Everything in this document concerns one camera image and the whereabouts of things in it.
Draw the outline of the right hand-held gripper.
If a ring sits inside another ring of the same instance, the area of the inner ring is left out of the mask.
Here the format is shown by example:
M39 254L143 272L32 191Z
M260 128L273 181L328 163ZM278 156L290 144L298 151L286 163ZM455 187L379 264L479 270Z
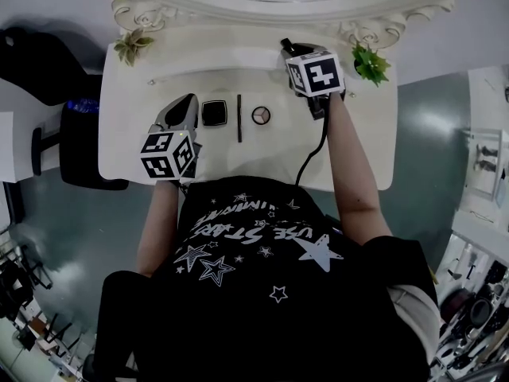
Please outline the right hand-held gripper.
M320 45L282 42L289 85L304 97L314 120L323 119L331 93L344 94L344 73L336 53Z

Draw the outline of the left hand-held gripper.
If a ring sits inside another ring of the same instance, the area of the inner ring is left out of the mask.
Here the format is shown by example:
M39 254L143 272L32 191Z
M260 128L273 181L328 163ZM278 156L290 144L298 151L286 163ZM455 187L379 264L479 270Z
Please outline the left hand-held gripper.
M199 102L193 93L175 99L159 112L140 150L149 178L181 181L196 176L201 145L196 142Z

